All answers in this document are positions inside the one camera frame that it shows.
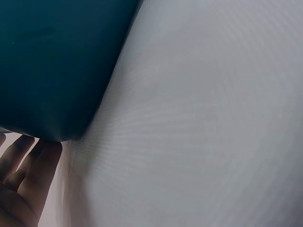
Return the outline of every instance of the finger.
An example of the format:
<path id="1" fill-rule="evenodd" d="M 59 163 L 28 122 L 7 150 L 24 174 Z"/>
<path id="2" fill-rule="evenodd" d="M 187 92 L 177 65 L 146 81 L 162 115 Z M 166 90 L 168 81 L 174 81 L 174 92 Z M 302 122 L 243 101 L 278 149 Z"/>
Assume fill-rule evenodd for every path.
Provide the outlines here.
<path id="1" fill-rule="evenodd" d="M 45 148 L 19 186 L 18 194 L 40 218 L 60 156 L 61 143 L 46 142 Z"/>
<path id="2" fill-rule="evenodd" d="M 44 147 L 45 142 L 43 140 L 39 140 L 34 146 L 34 148 L 31 150 L 31 152 L 28 154 L 28 156 L 24 159 L 20 168 L 14 174 L 8 177 L 8 179 L 4 183 L 4 186 L 6 188 L 11 189 L 15 192 L 18 190 L 21 182 L 28 174 L 31 166 L 33 165 L 33 163 L 35 163 Z"/>
<path id="3" fill-rule="evenodd" d="M 0 134 L 0 147 L 5 142 L 5 140 L 6 140 L 6 136 L 4 134 Z"/>
<path id="4" fill-rule="evenodd" d="M 16 171 L 22 158 L 35 142 L 35 138 L 21 136 L 7 148 L 0 158 L 0 181 L 5 182 L 8 176 Z"/>

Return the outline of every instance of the skin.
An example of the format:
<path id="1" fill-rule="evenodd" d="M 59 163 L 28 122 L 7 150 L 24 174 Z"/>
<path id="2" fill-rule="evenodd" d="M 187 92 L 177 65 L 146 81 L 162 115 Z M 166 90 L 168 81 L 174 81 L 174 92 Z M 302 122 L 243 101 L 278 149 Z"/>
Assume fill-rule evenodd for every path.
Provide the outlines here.
<path id="1" fill-rule="evenodd" d="M 0 134 L 0 146 L 5 139 Z M 0 226 L 38 226 L 62 145 L 39 140 L 19 167 L 34 142 L 21 136 L 0 158 Z"/>

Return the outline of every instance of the gray fabric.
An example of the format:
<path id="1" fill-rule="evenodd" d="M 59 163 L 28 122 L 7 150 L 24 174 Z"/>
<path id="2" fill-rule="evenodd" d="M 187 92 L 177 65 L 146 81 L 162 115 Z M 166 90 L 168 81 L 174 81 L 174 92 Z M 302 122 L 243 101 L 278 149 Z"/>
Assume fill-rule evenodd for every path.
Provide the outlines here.
<path id="1" fill-rule="evenodd" d="M 68 226 L 303 226 L 303 1 L 147 0 L 70 144 Z"/>

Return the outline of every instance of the teal fabric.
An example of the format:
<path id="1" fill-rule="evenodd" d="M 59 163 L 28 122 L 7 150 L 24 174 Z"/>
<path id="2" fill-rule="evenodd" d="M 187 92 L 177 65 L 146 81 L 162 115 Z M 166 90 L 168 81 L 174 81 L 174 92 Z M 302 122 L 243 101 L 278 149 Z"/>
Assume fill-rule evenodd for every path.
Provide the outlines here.
<path id="1" fill-rule="evenodd" d="M 0 128 L 81 136 L 105 92 L 138 0 L 0 3 Z"/>

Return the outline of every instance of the white fabric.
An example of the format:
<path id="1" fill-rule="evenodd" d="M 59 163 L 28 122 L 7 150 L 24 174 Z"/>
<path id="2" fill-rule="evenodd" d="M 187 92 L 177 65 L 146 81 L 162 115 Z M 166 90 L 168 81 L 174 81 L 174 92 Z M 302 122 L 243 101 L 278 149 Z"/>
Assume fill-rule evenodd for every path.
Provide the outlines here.
<path id="1" fill-rule="evenodd" d="M 303 1 L 146 0 L 70 143 L 65 226 L 303 226 L 302 85 Z"/>

